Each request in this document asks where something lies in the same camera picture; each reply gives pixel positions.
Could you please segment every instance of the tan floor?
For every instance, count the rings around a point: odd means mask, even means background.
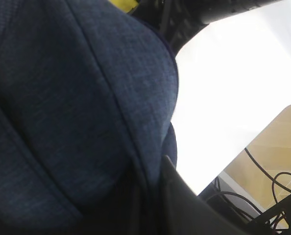
[[[291,106],[287,107],[275,120],[248,146],[258,163],[273,177],[281,172],[291,173]],[[268,179],[243,151],[224,170],[243,187],[263,208],[275,204]],[[291,176],[282,175],[278,181],[291,189]],[[275,186],[278,200],[288,192]]]

